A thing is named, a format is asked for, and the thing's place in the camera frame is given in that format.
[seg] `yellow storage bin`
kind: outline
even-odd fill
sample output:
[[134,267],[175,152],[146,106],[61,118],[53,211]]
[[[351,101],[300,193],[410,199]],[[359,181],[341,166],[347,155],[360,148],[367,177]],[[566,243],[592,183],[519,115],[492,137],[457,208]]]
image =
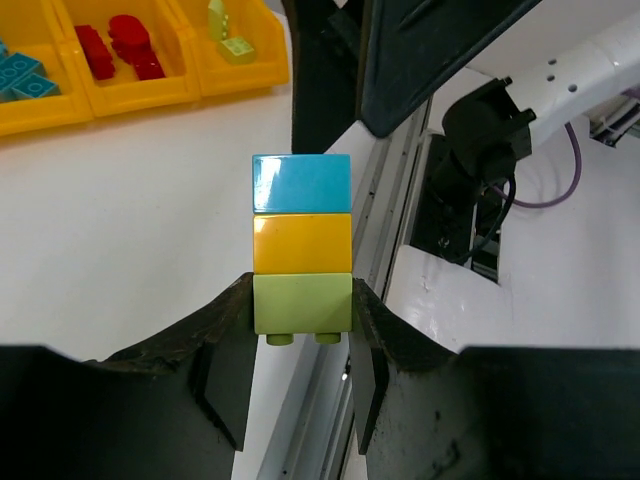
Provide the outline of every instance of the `yellow storage bin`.
[[242,36],[256,50],[255,61],[231,65],[209,38],[209,0],[167,0],[185,31],[198,69],[203,96],[280,85],[289,81],[282,24],[263,0],[223,0],[229,14],[229,38]]
[[[112,115],[200,98],[188,35],[164,0],[52,1],[95,115]],[[151,47],[166,78],[138,80],[133,67],[113,51],[107,33],[109,20],[123,14],[137,17],[149,32]],[[98,81],[93,77],[75,33],[74,27],[78,25],[90,25],[100,34],[113,55],[116,69],[113,78]]]
[[0,37],[9,53],[22,53],[44,65],[61,95],[0,103],[0,135],[92,118],[71,52],[47,0],[0,2]]

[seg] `light green lego brick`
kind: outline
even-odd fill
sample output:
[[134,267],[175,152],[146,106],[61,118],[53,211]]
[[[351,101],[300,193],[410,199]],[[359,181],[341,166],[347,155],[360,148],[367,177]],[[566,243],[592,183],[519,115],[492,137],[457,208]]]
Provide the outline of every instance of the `light green lego brick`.
[[209,2],[209,38],[214,42],[226,40],[229,36],[229,15],[222,0]]
[[350,273],[254,275],[255,332],[329,334],[316,339],[336,343],[335,334],[351,331],[351,289]]
[[218,43],[218,52],[233,65],[251,63],[256,59],[256,51],[242,37],[233,37]]

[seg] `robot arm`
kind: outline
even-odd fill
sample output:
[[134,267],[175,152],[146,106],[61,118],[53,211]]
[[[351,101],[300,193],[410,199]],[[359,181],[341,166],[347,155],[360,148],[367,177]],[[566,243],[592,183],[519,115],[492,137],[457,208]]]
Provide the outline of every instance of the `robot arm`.
[[427,165],[423,211],[432,231],[425,249],[465,263],[478,250],[468,245],[480,195],[507,179],[515,184],[516,162],[532,148],[577,115],[639,83],[638,41],[640,12],[542,65],[493,80],[458,100],[443,119],[445,159]]

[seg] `yellow lego brick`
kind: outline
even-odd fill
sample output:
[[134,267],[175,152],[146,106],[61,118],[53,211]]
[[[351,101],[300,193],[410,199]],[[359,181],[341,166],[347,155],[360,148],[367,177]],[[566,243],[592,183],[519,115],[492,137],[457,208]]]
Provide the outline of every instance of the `yellow lego brick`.
[[256,51],[242,37],[233,37],[218,43],[218,52],[232,65],[245,65],[256,59]]
[[253,271],[350,273],[351,215],[258,215],[253,218]]

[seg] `teal lego brick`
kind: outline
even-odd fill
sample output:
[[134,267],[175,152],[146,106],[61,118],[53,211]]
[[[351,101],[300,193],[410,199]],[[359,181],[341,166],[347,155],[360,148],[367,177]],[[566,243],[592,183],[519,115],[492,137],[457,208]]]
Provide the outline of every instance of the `teal lego brick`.
[[253,211],[350,213],[349,155],[255,155]]
[[7,58],[8,55],[9,55],[9,48],[7,47],[7,44],[4,43],[0,38],[0,60],[3,58]]
[[0,61],[0,101],[15,100],[13,85],[32,73],[46,77],[42,63],[22,53],[14,53]]
[[16,99],[16,96],[11,89],[11,86],[15,83],[15,80],[9,80],[6,77],[0,75],[0,102],[11,102]]
[[286,345],[293,334],[316,334],[320,343],[337,343],[351,331],[350,273],[255,275],[255,332],[272,345]]
[[56,83],[35,73],[14,83],[12,90],[17,100],[60,95],[60,89]]

